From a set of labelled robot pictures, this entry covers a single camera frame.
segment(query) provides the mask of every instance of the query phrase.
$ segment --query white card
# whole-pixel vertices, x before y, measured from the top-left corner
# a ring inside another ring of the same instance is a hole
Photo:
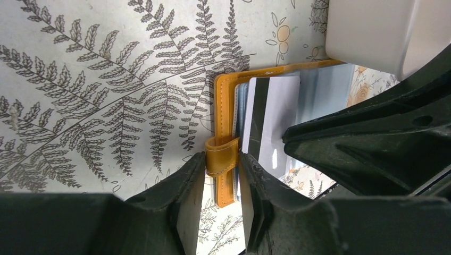
[[[242,152],[254,156],[276,178],[289,171],[282,136],[296,122],[298,76],[249,81]]]

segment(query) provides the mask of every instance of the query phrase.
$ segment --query floral pattern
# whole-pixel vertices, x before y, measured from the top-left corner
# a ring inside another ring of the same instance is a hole
[[[126,199],[148,189],[204,150],[217,75],[326,58],[327,9],[327,0],[5,1],[0,192]],[[354,76],[350,104],[396,84],[364,68]],[[308,166],[284,181],[311,198],[333,182]],[[240,204],[219,209],[210,177],[204,191],[197,254],[238,254]]]

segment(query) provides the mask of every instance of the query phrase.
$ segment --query black stripe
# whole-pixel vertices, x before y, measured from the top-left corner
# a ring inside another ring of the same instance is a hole
[[[268,99],[270,78],[257,78],[255,84],[254,108],[250,123],[248,153],[258,160],[262,142],[263,122],[265,121],[266,100]]]

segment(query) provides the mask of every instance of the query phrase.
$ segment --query wallet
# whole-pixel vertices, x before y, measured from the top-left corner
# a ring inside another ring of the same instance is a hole
[[[236,201],[239,137],[234,136],[236,86],[253,77],[273,77],[303,69],[344,64],[338,60],[291,64],[260,70],[222,74],[214,81],[214,137],[205,143],[207,175],[214,178],[215,201],[223,208]]]

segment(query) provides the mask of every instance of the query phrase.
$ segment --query fern print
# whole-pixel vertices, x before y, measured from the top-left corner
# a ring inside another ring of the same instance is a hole
[[[226,73],[239,71],[247,71],[249,70],[249,56],[243,56],[243,51],[241,50],[241,46],[239,45],[238,35],[236,35],[237,28],[235,23],[235,5],[233,4],[233,0],[230,0],[230,8],[229,8],[229,17],[228,22],[226,22],[227,27],[224,28],[226,35],[223,38],[226,42],[222,43],[222,52],[224,52],[221,57],[230,58],[233,61],[224,61],[219,63],[216,66],[213,66],[214,70],[218,70],[220,68],[224,68]]]
[[[133,158],[130,155],[135,153],[131,149],[136,146],[133,141],[139,140],[134,133],[143,131],[133,124],[146,122],[146,119],[140,117],[145,114],[145,111],[130,106],[139,103],[140,101],[136,99],[124,97],[102,115],[102,117],[112,117],[110,121],[104,123],[104,126],[110,127],[107,132],[113,134],[109,140],[114,141],[110,147],[115,148],[112,153],[116,155],[114,157],[117,160],[116,164],[127,175],[132,175],[131,160]]]
[[[181,113],[180,108],[186,106],[184,99],[189,99],[186,92],[173,84],[167,84],[166,80],[148,87],[140,98],[144,102],[144,106],[152,104],[147,110],[147,113],[150,114],[150,125],[154,127],[151,129],[152,135],[150,136],[152,159],[160,173],[164,147],[171,134],[170,130],[174,129],[174,125],[168,122],[178,119],[177,115]]]
[[[319,196],[321,194],[322,189],[323,189],[323,181],[321,181],[321,183],[320,183],[320,187],[318,188],[318,192],[316,193],[316,196]]]
[[[33,62],[27,54],[21,56],[15,49],[9,50],[5,46],[0,50],[0,59],[15,69],[16,74],[28,78],[28,82],[41,84],[36,89],[45,92],[46,97],[56,99],[52,104],[66,118],[80,119],[98,111],[108,94],[107,88],[99,89],[101,84],[98,82],[86,85],[83,71],[73,82],[66,66],[58,75],[55,61],[46,67],[39,57]]]
[[[100,146],[105,142],[104,139],[92,139],[105,133],[102,129],[95,129],[96,126],[103,124],[103,120],[92,119],[84,125],[76,124],[63,133],[61,136],[61,146],[68,145],[70,150],[76,149],[77,152],[86,161],[89,169],[102,181],[108,181],[103,173],[102,165],[99,162],[103,155],[101,151],[104,147]]]
[[[64,118],[58,120],[53,127],[49,127],[48,120],[52,115],[52,109],[42,113],[40,111],[40,105],[37,102],[22,116],[23,106],[20,101],[16,99],[10,106],[4,96],[0,97],[0,118],[6,119],[3,123],[10,125],[10,129],[15,130],[24,143],[49,142],[64,128],[66,121]]]
[[[162,50],[156,54],[157,58],[162,60],[158,63],[162,68],[161,73],[177,74],[182,73],[192,67],[199,60],[194,54],[199,51],[196,47],[191,47],[193,37],[179,39],[183,33],[188,31],[188,27],[181,25],[173,27],[172,22],[175,17],[175,11],[172,9],[165,16],[164,6],[160,4],[154,10],[152,0],[130,0],[129,6],[135,6],[134,11],[144,14],[141,18],[142,23],[148,23],[147,31],[151,32],[150,38],[168,38],[168,40],[158,43],[154,50]]]
[[[208,255],[215,255],[220,248],[232,244],[238,241],[236,235],[230,235],[235,229],[241,227],[243,224],[243,217],[233,217],[228,215],[227,218],[218,226],[219,234],[215,234],[215,237],[212,239],[215,242],[213,248],[210,250]]]
[[[310,26],[315,32],[325,34],[327,31],[327,16],[329,11],[329,0],[315,0],[310,13]]]
[[[196,30],[200,32],[200,34],[196,35],[196,39],[200,42],[196,43],[196,46],[202,49],[201,52],[197,54],[199,60],[199,65],[209,65],[215,62],[215,57],[221,54],[221,50],[218,48],[221,45],[217,42],[220,38],[218,35],[213,35],[216,32],[215,28],[211,26],[214,25],[214,22],[211,21],[211,17],[213,16],[210,13],[210,7],[207,5],[207,0],[199,0],[197,4],[197,8],[199,12],[196,15],[199,19],[196,19],[196,22],[199,24],[196,27]]]
[[[188,96],[193,99],[186,102],[188,106],[193,108],[183,111],[190,117],[182,118],[181,120],[186,122],[186,125],[179,127],[180,130],[184,131],[184,133],[179,134],[179,137],[183,138],[181,145],[188,151],[192,150],[195,145],[194,139],[196,137],[194,134],[197,130],[194,128],[199,125],[201,118],[208,115],[207,112],[213,104],[213,83],[216,76],[227,72],[248,70],[250,61],[249,56],[243,56],[243,51],[239,46],[239,41],[237,41],[233,0],[230,1],[229,22],[224,29],[227,34],[223,36],[226,42],[222,44],[222,49],[219,49],[221,45],[217,42],[220,36],[215,35],[216,29],[211,27],[214,22],[211,21],[212,14],[208,1],[199,0],[197,8],[199,9],[197,13],[199,19],[196,19],[196,22],[199,26],[196,27],[196,30],[200,33],[196,36],[196,39],[200,42],[196,46],[202,49],[197,56],[200,59],[198,63],[204,66],[180,76],[185,80],[182,84],[187,86],[185,90]],[[217,57],[225,58],[225,60],[217,61]]]
[[[310,191],[308,192],[308,198],[310,199],[315,198],[315,187],[313,186],[312,180],[310,180]]]
[[[0,138],[0,145],[2,144],[3,137]],[[0,178],[6,176],[8,178],[8,180],[0,181],[3,184],[1,187],[2,191],[9,191],[12,189],[11,185],[17,183],[21,189],[27,188],[34,193],[44,192],[45,186],[47,185],[45,177],[40,174],[38,169],[34,168],[34,165],[20,163],[27,158],[25,155],[27,149],[26,143],[22,143],[17,147],[15,145],[15,139],[13,139],[6,142],[3,149],[0,149],[0,165],[2,166]]]
[[[144,87],[144,81],[158,68],[157,65],[151,66],[138,74],[144,62],[153,53],[152,50],[148,50],[139,55],[128,68],[124,67],[130,54],[139,44],[137,41],[130,42],[126,45],[120,52],[117,59],[115,61],[112,60],[111,50],[114,46],[114,42],[116,41],[116,36],[119,33],[117,30],[111,31],[106,36],[97,53],[94,51],[94,48],[99,24],[91,25],[88,28],[83,43],[80,19],[72,22],[71,29],[69,33],[67,33],[65,32],[66,28],[63,15],[56,17],[54,23],[52,23],[52,16],[46,6],[44,6],[41,10],[35,0],[23,0],[23,2],[25,3],[25,7],[22,7],[22,10],[32,13],[32,15],[28,17],[28,20],[35,22],[42,21],[46,24],[46,27],[41,29],[42,32],[58,34],[53,41],[55,44],[67,41],[71,43],[66,49],[67,53],[78,51],[87,52],[80,55],[77,61],[96,61],[96,63],[88,66],[88,69],[102,71],[103,73],[99,76],[99,78],[107,80],[106,83],[113,87],[111,91],[114,93],[126,93]]]
[[[73,188],[81,187],[72,179],[75,165],[66,164],[71,159],[62,157],[68,151],[53,150],[58,148],[57,144],[47,144],[37,151],[26,156],[26,146],[28,143],[39,144],[52,141],[57,134],[64,128],[65,119],[58,120],[53,128],[48,128],[48,120],[52,114],[52,109],[40,113],[39,102],[34,104],[30,110],[22,116],[22,103],[16,100],[9,106],[8,100],[0,97],[0,118],[6,118],[3,123],[10,125],[10,129],[17,131],[20,140],[24,143],[17,147],[14,152],[15,140],[5,144],[5,150],[2,151],[0,158],[0,173],[8,172],[8,178],[19,184],[20,188],[26,187],[32,192],[42,192],[44,190],[44,181],[46,178],[56,179],[64,185]],[[22,164],[22,161],[30,157],[30,162]]]
[[[205,206],[201,209],[201,219],[199,224],[199,232],[197,235],[197,239],[200,243],[208,241],[208,234],[211,232],[211,228],[216,222],[216,216],[212,213],[216,213],[218,209],[219,207],[213,199],[208,199]]]

